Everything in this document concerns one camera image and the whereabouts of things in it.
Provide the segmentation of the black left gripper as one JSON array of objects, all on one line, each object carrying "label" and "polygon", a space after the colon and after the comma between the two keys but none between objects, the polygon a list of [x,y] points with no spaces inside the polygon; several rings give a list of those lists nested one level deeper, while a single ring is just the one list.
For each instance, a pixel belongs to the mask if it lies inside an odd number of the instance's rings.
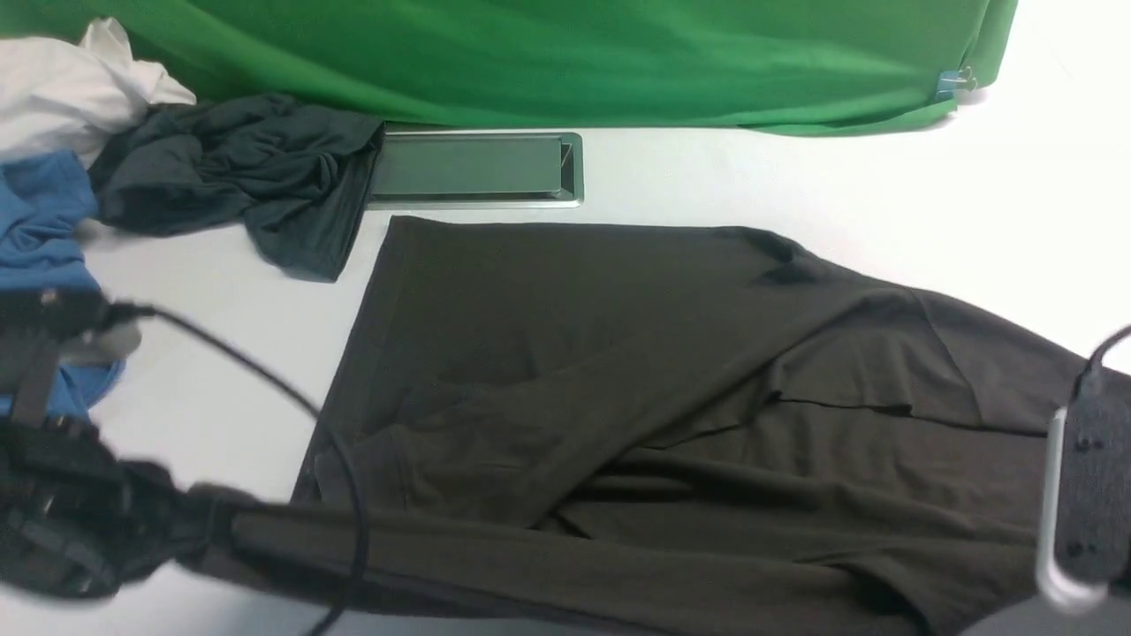
[{"label": "black left gripper", "polygon": [[3,422],[1,579],[38,596],[116,595],[226,536],[238,500],[118,459],[87,421]]}]

